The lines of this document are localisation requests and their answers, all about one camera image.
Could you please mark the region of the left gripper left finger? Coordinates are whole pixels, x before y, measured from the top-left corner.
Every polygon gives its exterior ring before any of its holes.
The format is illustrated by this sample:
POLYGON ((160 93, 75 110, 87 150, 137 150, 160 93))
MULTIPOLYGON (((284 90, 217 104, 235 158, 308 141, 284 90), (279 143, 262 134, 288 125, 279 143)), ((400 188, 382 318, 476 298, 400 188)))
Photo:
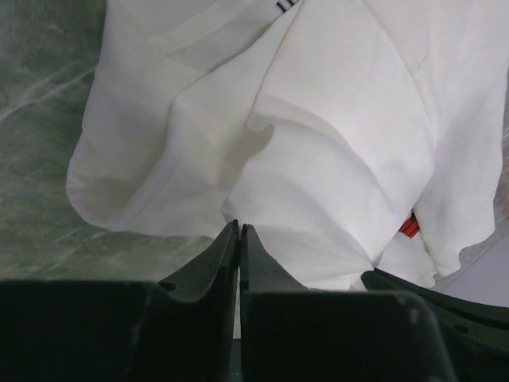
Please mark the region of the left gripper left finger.
POLYGON ((4 381, 225 381, 239 225, 158 282, 4 280, 4 381))

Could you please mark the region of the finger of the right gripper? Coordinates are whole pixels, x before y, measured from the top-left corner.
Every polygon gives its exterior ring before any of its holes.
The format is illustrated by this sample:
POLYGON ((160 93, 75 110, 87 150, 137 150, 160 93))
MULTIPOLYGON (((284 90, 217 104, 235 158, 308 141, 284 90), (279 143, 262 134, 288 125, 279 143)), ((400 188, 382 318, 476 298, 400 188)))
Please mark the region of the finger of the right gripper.
POLYGON ((361 276, 368 290, 412 292, 433 311, 459 381, 508 380, 508 308, 454 298, 374 269, 361 276))

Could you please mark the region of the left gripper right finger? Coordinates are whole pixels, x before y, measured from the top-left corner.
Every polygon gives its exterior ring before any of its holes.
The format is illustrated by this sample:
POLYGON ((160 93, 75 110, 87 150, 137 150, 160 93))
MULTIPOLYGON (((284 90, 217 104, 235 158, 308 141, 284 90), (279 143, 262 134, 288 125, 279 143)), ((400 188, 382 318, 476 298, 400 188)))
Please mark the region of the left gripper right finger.
POLYGON ((245 225, 240 242, 246 381, 454 381, 430 308, 407 292, 309 289, 245 225))

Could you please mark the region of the white printed t-shirt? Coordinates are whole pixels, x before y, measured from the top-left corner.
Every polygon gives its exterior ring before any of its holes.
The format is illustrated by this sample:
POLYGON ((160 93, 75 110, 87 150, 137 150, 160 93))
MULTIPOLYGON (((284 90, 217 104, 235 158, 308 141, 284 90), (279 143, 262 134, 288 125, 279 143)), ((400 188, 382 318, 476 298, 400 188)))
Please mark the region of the white printed t-shirt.
POLYGON ((66 191, 90 224, 253 224, 307 287, 431 287, 495 229, 505 1, 109 1, 66 191))

